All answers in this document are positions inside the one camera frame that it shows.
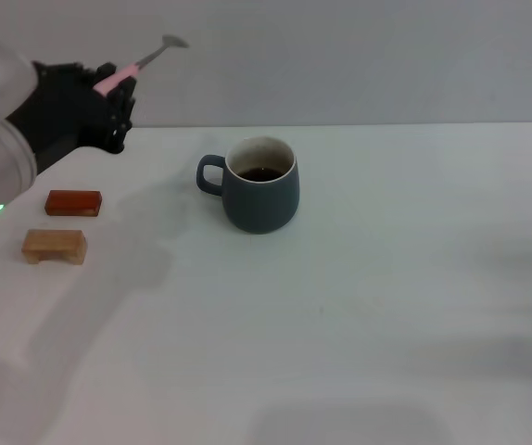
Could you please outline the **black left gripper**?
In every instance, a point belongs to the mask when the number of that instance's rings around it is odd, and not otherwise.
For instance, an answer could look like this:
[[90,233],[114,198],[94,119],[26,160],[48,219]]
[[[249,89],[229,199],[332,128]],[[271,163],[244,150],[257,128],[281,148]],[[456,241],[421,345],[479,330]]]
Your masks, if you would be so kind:
[[6,120],[27,141],[38,172],[82,146],[111,154],[123,151],[126,134],[133,127],[134,77],[121,81],[105,99],[94,85],[116,72],[111,62],[95,70],[80,63],[32,65],[37,86]]

